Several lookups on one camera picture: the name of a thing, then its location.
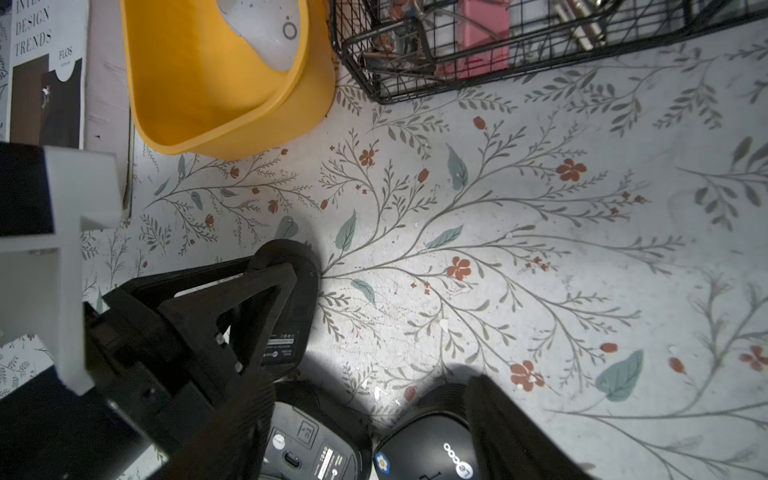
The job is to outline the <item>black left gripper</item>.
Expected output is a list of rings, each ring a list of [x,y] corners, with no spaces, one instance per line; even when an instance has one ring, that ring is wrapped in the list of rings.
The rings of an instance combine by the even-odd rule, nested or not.
[[[231,396],[262,366],[272,380],[295,370],[297,274],[250,261],[134,278],[101,315],[88,308],[96,387],[78,395],[50,367],[2,399],[2,478],[114,479],[150,444],[173,455],[191,440],[213,416],[204,395]]]

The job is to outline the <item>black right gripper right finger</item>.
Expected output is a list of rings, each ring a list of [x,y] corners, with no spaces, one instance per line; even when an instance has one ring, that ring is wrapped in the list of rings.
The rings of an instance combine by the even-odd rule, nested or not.
[[[591,478],[488,376],[469,379],[464,404],[483,479]]]

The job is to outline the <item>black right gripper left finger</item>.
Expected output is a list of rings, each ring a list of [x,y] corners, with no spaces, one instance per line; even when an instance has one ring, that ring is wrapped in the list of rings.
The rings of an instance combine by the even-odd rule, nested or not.
[[[268,444],[276,387],[266,371],[242,388],[153,479],[258,479]]]

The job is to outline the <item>black mouse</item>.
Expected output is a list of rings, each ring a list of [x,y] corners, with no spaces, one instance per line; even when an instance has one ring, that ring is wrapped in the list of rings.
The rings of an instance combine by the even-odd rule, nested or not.
[[[370,477],[372,441],[359,412],[307,381],[276,385],[261,479]]]
[[[260,362],[260,367],[275,380],[292,374],[302,361],[310,338],[321,280],[317,255],[309,246],[288,239],[271,240],[261,246],[246,271],[251,273],[283,263],[292,267],[296,283],[273,327]],[[268,310],[275,293],[276,289],[271,287],[231,311],[229,341],[242,362],[250,359],[261,332],[259,327],[252,325],[253,320]]]
[[[413,404],[376,447],[377,477],[480,480],[465,391],[462,384],[444,384]]]

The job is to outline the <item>grey computer mouse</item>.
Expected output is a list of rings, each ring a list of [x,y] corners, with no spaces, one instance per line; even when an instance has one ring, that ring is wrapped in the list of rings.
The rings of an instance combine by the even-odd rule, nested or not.
[[[292,68],[301,25],[298,1],[217,0],[216,5],[229,27],[269,68]]]

